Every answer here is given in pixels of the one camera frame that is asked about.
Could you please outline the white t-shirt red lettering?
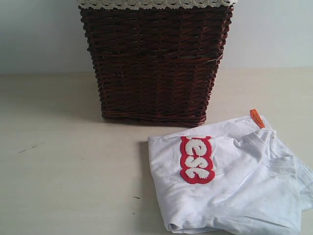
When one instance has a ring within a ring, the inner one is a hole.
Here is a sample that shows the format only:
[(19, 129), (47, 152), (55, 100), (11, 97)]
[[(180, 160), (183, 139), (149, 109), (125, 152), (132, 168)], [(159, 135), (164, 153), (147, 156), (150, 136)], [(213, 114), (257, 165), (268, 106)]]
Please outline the white t-shirt red lettering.
[(165, 228), (177, 234), (297, 235), (313, 207), (313, 172), (256, 110), (148, 138)]

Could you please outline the dark red wicker basket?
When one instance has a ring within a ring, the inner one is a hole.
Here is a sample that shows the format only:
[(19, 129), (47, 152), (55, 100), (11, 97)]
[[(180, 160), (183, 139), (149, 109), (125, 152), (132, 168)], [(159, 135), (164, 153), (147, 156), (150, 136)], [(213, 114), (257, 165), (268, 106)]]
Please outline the dark red wicker basket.
[(81, 8), (102, 117), (203, 124), (232, 13), (233, 6)]

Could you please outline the white lace fabric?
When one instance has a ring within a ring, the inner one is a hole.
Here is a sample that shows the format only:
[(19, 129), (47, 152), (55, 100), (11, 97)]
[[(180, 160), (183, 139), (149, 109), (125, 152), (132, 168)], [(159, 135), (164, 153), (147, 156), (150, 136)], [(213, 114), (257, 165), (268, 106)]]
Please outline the white lace fabric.
[(78, 0), (78, 5), (83, 8), (92, 9), (119, 9), (119, 10), (139, 10), (139, 9), (191, 9), (232, 6), (236, 0)]

